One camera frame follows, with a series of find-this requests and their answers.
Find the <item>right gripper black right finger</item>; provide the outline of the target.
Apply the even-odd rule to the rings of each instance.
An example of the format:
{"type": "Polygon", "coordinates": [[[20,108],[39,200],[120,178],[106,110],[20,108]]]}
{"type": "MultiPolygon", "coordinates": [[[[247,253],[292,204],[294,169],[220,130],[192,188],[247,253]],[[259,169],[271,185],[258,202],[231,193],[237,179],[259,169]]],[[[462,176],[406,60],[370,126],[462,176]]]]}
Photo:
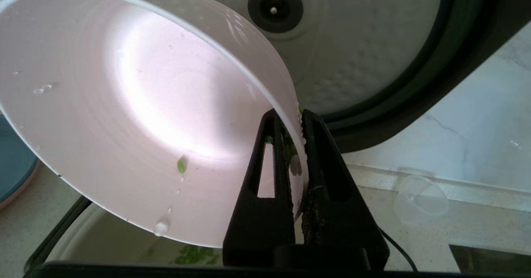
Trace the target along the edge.
{"type": "Polygon", "coordinates": [[[390,249],[324,121],[304,110],[309,183],[303,210],[304,243],[325,258],[383,270],[390,249]]]}

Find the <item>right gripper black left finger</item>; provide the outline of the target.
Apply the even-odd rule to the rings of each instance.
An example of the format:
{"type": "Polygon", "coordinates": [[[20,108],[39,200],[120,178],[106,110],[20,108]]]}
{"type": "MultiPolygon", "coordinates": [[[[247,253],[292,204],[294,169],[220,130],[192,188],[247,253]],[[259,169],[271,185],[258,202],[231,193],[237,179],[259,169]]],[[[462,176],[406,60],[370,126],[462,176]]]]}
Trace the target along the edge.
{"type": "Polygon", "coordinates": [[[295,242],[293,202],[283,138],[275,110],[263,114],[253,152],[223,242],[223,263],[273,267],[275,250],[295,242]],[[273,140],[274,197],[258,196],[266,138],[273,140]]]}

